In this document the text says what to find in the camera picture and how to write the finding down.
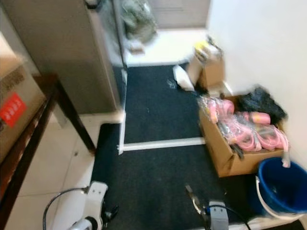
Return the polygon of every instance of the plastic packaging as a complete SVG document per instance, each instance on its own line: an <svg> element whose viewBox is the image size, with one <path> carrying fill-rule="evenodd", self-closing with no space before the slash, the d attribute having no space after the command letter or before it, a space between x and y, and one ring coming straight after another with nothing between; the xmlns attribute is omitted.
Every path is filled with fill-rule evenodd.
<svg viewBox="0 0 307 230"><path fill-rule="evenodd" d="M242 95L238 99L238 108L244 112L262 112L270 115L271 124L277 124L287 117L286 112L271 98L263 88L258 87L253 92Z"/></svg>
<svg viewBox="0 0 307 230"><path fill-rule="evenodd" d="M254 123L261 123L261 124L270 124L271 118L270 115L266 113L260 113L260 112L243 112L243 116L247 121L251 121Z"/></svg>
<svg viewBox="0 0 307 230"><path fill-rule="evenodd" d="M145 43L156 34L157 25L147 0L123 0L121 18L128 39Z"/></svg>
<svg viewBox="0 0 307 230"><path fill-rule="evenodd" d="M190 81L190 78L182 67L176 65L173 67L174 78L177 84L185 91L194 91L194 86Z"/></svg>
<svg viewBox="0 0 307 230"><path fill-rule="evenodd" d="M237 144L244 151L279 148L287 152L289 149L288 139L282 131L273 125L247 121L242 114L228 116L219 121L218 127L230 145Z"/></svg>
<svg viewBox="0 0 307 230"><path fill-rule="evenodd" d="M229 115L232 115L235 110L235 106L232 101L221 100L216 97L200 97L198 104L214 124L219 120L226 119Z"/></svg>

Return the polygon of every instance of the gray refrigerator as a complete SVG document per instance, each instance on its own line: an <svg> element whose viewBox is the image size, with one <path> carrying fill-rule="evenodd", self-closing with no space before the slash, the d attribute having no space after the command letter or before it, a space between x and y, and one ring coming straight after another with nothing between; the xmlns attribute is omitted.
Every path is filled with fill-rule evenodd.
<svg viewBox="0 0 307 230"><path fill-rule="evenodd" d="M120 0L1 0L41 74L56 73L80 114L122 110Z"/></svg>

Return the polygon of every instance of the white wall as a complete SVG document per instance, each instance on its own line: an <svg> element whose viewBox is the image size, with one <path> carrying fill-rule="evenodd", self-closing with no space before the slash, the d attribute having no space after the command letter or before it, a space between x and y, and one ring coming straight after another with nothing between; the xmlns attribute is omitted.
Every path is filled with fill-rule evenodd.
<svg viewBox="0 0 307 230"><path fill-rule="evenodd" d="M158 28L206 26L210 0L148 0Z"/></svg>
<svg viewBox="0 0 307 230"><path fill-rule="evenodd" d="M307 1L213 0L208 20L230 88L270 91L289 115L292 157L307 167Z"/></svg>

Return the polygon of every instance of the table leg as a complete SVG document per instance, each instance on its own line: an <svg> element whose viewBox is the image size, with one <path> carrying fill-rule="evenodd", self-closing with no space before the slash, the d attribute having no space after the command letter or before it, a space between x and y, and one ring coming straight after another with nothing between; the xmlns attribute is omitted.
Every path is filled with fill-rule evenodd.
<svg viewBox="0 0 307 230"><path fill-rule="evenodd" d="M71 121L71 123L73 124L73 126L77 130L79 136L83 140L87 149L91 153L95 154L96 147L95 147L90 135L86 131L86 129L85 129L79 115L77 114L77 111L74 108L71 100L69 99L67 93L65 92L63 86L61 85L61 83L59 81L57 83L57 90L59 92L58 103L59 103L62 111L64 112L66 117Z"/></svg>

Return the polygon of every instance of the red label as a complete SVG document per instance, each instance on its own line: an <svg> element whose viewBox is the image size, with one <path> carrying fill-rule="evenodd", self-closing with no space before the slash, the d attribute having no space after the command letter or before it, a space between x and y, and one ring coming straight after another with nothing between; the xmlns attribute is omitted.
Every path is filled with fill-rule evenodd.
<svg viewBox="0 0 307 230"><path fill-rule="evenodd" d="M25 103L14 93L0 109L0 117L12 128L24 111Z"/></svg>

